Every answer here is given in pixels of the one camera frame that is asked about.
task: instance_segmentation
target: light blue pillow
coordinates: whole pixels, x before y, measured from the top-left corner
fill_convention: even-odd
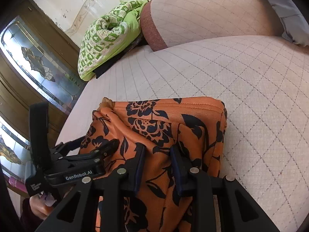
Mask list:
[[[292,0],[268,0],[283,25],[282,37],[294,44],[309,45],[309,25]]]

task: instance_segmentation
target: dark cloth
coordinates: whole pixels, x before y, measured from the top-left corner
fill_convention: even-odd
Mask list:
[[[109,68],[111,68],[120,58],[122,58],[126,53],[137,46],[147,45],[147,41],[144,38],[143,34],[140,33],[138,37],[130,43],[128,47],[126,47],[122,52],[118,53],[117,55],[113,56],[105,63],[101,64],[98,68],[94,69],[93,72],[96,75],[96,78],[102,76]]]
[[[42,222],[30,208],[29,199],[23,201],[23,212],[19,220],[12,204],[0,165],[0,231],[34,232]]]
[[[26,232],[34,232],[43,221],[32,213],[29,198],[23,201],[23,213],[21,214],[20,221]]]
[[[12,204],[6,181],[0,165],[0,230],[5,232],[23,232],[23,228]]]

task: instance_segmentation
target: black flower pattern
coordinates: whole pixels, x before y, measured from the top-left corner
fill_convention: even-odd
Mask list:
[[[99,148],[101,146],[104,146],[108,142],[108,139],[103,138],[103,136],[98,136],[92,140],[92,145],[94,145],[95,148]]]
[[[162,215],[161,215],[161,220],[160,220],[160,228],[162,228],[162,225],[163,225],[163,221],[164,221],[164,211],[165,211],[166,207],[163,207],[163,210],[162,210]]]
[[[184,213],[182,220],[192,224],[192,204],[188,207],[186,213]]]
[[[95,127],[93,125],[91,125],[86,136],[91,137],[95,133],[95,131],[96,131]]]
[[[104,131],[104,134],[105,136],[109,133],[109,128],[106,124],[106,122],[111,122],[109,119],[108,119],[108,116],[106,115],[105,118],[104,117],[101,117],[99,118],[99,120],[102,122],[103,124],[103,131]]]
[[[176,189],[176,185],[174,186],[173,189],[173,193],[172,193],[172,197],[173,197],[173,202],[174,204],[179,207],[179,202],[180,202],[180,196],[178,195],[177,189]]]
[[[146,101],[137,101],[137,102],[129,102],[126,107],[127,115],[131,116],[134,114],[138,114],[141,116],[148,116],[152,113],[153,107],[156,105],[157,100],[146,100]]]
[[[87,131],[87,134],[86,134],[85,138],[83,139],[83,141],[80,144],[80,148],[81,149],[88,147],[88,144],[91,142],[90,137],[92,135],[94,135],[95,132],[96,132],[95,127],[93,125],[91,125],[89,130]]]
[[[138,118],[128,118],[128,122],[133,126],[134,132],[143,135],[159,147],[163,147],[164,143],[168,143],[170,138],[173,138],[171,123]]]
[[[198,139],[200,139],[202,136],[202,130],[200,126],[203,127],[204,129],[207,129],[203,121],[201,121],[197,117],[188,114],[182,114],[182,118],[186,126],[191,128],[192,132],[197,136]]]
[[[174,185],[175,181],[174,181],[174,176],[173,176],[173,170],[172,170],[172,164],[170,164],[167,167],[162,168],[163,170],[167,171],[167,176],[170,179],[170,183],[168,184],[167,188],[170,188]]]
[[[228,111],[225,108],[223,109],[223,111],[224,111],[225,119],[227,119],[228,118]]]
[[[155,153],[164,153],[166,155],[170,155],[170,148],[161,148],[161,147],[158,147],[158,146],[155,146],[153,149],[152,149],[152,153],[155,154]]]
[[[91,139],[89,137],[85,137],[84,140],[80,144],[80,149],[87,148],[90,142],[91,142]]]
[[[217,142],[223,142],[223,132],[220,131],[220,125],[221,125],[221,122],[218,121],[217,122],[217,137],[216,137]]]
[[[138,232],[148,227],[147,207],[136,197],[124,197],[125,226],[128,232]]]
[[[181,101],[182,101],[182,98],[176,98],[176,99],[173,99],[173,100],[176,101],[178,104],[180,104]]]
[[[124,158],[124,154],[127,152],[128,148],[129,148],[129,143],[126,137],[123,137],[123,142],[121,143],[121,146],[120,146],[120,155],[123,157],[124,160],[126,160]]]
[[[146,181],[146,184],[149,187],[149,189],[151,190],[151,192],[153,192],[154,195],[156,195],[158,198],[161,198],[161,199],[165,199],[166,194],[163,192],[163,190],[154,181],[156,179],[160,178],[166,172],[167,172],[167,169],[164,169],[164,171],[162,173],[160,173],[157,177]]]

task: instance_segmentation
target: folded blanket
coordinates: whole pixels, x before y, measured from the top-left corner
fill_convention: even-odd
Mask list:
[[[89,81],[95,68],[120,53],[139,35],[140,12],[147,2],[124,1],[89,26],[78,57],[81,79]]]
[[[218,176],[227,124],[224,104],[208,97],[138,102],[104,98],[92,116],[80,153],[114,138],[120,141],[118,150],[104,161],[104,176],[133,158],[138,143],[147,148],[140,191],[124,201],[127,231],[189,232],[192,197],[177,194],[170,147],[177,144],[194,167]]]

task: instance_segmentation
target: orange floral fabric bag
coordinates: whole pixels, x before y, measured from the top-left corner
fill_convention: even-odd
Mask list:
[[[177,194],[169,149],[177,143],[194,167],[218,176],[227,125],[224,104],[209,97],[138,102],[104,98],[92,116],[80,153],[114,138],[120,141],[104,161],[104,177],[135,156],[137,142],[147,147],[140,191],[124,199],[127,231],[189,232],[192,197]]]

